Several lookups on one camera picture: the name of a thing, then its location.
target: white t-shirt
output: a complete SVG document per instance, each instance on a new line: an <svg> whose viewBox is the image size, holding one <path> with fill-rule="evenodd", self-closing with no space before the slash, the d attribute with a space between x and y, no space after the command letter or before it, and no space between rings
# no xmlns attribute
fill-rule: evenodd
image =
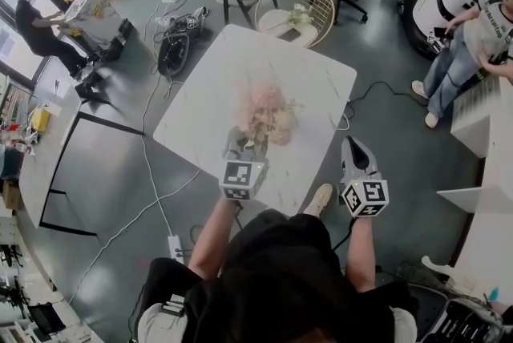
<svg viewBox="0 0 513 343"><path fill-rule="evenodd" d="M137 327L139 343L181 343L187 328L187 315L176 317L160 309L157 303L143 313ZM395 343L415 343L417 340L417 325L410 312L403 309L391 308L395 320Z"/></svg>
<svg viewBox="0 0 513 343"><path fill-rule="evenodd" d="M513 59L513 22L501 11L502 4L502 0L479 0L479 16L463 24L465 43L477 63L481 51L489 59L508 51L508 57Z"/></svg>

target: marble table top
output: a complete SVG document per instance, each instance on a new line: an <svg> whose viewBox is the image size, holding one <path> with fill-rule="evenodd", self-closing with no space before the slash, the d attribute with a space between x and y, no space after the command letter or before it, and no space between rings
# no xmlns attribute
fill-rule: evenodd
<svg viewBox="0 0 513 343"><path fill-rule="evenodd" d="M256 200L296 214L340 122L356 71L293 43L227 25L173 99L156 141L219 179L228 133L237 125L241 95L273 83L294 104L292 140L269 142L269 170Z"/></svg>

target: yellow box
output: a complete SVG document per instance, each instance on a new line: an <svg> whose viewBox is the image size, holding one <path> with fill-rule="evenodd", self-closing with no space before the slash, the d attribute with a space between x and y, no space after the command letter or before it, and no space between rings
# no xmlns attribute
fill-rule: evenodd
<svg viewBox="0 0 513 343"><path fill-rule="evenodd" d="M50 112L37 108L32 115L32 127L38 132L44 132L50 118Z"/></svg>

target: gold wire chair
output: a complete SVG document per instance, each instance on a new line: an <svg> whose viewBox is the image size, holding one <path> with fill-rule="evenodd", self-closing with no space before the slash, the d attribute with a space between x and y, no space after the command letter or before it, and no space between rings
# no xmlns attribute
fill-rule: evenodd
<svg viewBox="0 0 513 343"><path fill-rule="evenodd" d="M333 0L277 0L277 5L278 8L275 8L271 0L258 1L255 9L256 29L305 48L322 41L335 20ZM309 22L291 23L291 12L298 8L308 11Z"/></svg>

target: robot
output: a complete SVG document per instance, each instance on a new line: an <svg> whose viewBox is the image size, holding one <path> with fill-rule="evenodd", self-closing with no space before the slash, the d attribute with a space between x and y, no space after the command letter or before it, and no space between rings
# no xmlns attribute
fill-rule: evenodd
<svg viewBox="0 0 513 343"><path fill-rule="evenodd" d="M220 175L221 193L232 200L254 200L264 182L269 161L265 157L267 139L258 143L238 127L228 133L223 150L224 173Z"/></svg>
<svg viewBox="0 0 513 343"><path fill-rule="evenodd" d="M390 202L388 184L378 171L374 154L362 142L346 136L341 150L342 179L337 185L338 203L353 218L377 216Z"/></svg>

